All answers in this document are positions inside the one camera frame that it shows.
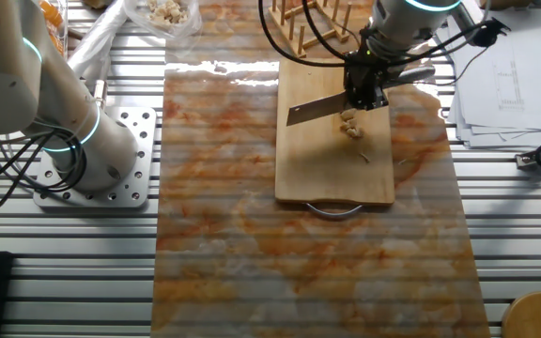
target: metal mounting plate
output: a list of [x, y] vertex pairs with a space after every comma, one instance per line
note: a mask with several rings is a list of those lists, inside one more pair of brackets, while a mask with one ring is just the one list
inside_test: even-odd
[[[98, 192], [77, 192], [69, 190], [48, 195], [33, 194], [39, 207], [51, 209], [68, 208], [135, 208], [147, 202], [149, 175], [151, 169], [156, 112], [142, 107], [106, 107], [105, 112], [115, 121], [122, 122], [137, 141], [137, 161], [131, 172], [114, 187]], [[55, 184], [60, 180], [52, 158], [43, 152], [37, 182], [43, 185]]]

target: cutting board handle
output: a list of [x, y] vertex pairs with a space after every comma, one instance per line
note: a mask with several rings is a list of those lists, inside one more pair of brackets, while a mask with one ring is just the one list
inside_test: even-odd
[[316, 213], [316, 215], [319, 215], [328, 219], [332, 219], [332, 220], [343, 220], [349, 216], [352, 216], [353, 214], [358, 212], [358, 210], [363, 208], [363, 206], [360, 205], [360, 206], [355, 207], [352, 210], [348, 210], [344, 212], [327, 212], [311, 205], [310, 203], [306, 203], [306, 205], [308, 206], [308, 208], [312, 210], [312, 212]]

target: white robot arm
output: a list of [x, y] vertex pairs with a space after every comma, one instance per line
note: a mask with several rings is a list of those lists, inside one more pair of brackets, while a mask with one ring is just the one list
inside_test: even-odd
[[[137, 158], [133, 134], [103, 108], [52, 44], [40, 7], [0, 0], [0, 134], [51, 130], [35, 121], [72, 131], [87, 161], [75, 189], [96, 192], [117, 184]], [[45, 148], [60, 173], [72, 165], [63, 140]]]

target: round wooden object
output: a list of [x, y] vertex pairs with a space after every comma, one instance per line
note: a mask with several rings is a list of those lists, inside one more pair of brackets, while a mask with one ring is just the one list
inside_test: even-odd
[[541, 292], [525, 295], [502, 318], [503, 338], [541, 338]]

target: food piece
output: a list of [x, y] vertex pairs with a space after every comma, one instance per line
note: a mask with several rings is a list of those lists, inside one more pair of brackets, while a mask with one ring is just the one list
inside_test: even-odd
[[350, 128], [346, 131], [346, 134], [354, 139], [362, 138], [363, 137], [363, 131], [358, 128]]
[[342, 131], [347, 131], [348, 129], [356, 128], [356, 120], [350, 119], [348, 121], [342, 121], [341, 129]]
[[165, 3], [158, 5], [157, 0], [147, 0], [147, 6], [152, 14], [148, 18], [162, 28], [168, 29], [177, 23], [187, 21], [189, 14], [187, 10], [181, 10], [178, 3], [174, 0], [167, 0]]
[[53, 36], [53, 35], [49, 35], [49, 38], [52, 40], [52, 42], [54, 43], [54, 46], [55, 48], [57, 49], [57, 51], [64, 55], [64, 45], [62, 44], [62, 41], [60, 41], [59, 38], [57, 38], [56, 36]]
[[361, 138], [363, 137], [363, 131], [358, 129], [356, 118], [356, 109], [348, 109], [345, 112], [342, 112], [340, 116], [342, 117], [342, 125], [340, 129], [345, 131], [346, 134], [351, 138]]
[[342, 119], [344, 121], [348, 121], [349, 119], [354, 118], [355, 114], [356, 114], [356, 109], [348, 109], [345, 112], [342, 112]]
[[43, 16], [45, 17], [46, 21], [53, 24], [55, 28], [62, 25], [64, 19], [62, 19], [60, 12], [54, 5], [50, 4], [49, 1], [40, 0], [39, 6], [41, 7], [41, 11], [43, 12]]
[[367, 163], [370, 163], [370, 162], [371, 162], [371, 160], [369, 160], [369, 159], [366, 157], [366, 155], [364, 155], [363, 153], [359, 153], [359, 155], [360, 155], [361, 157], [363, 157], [363, 159], [364, 159], [365, 162], [367, 162]]

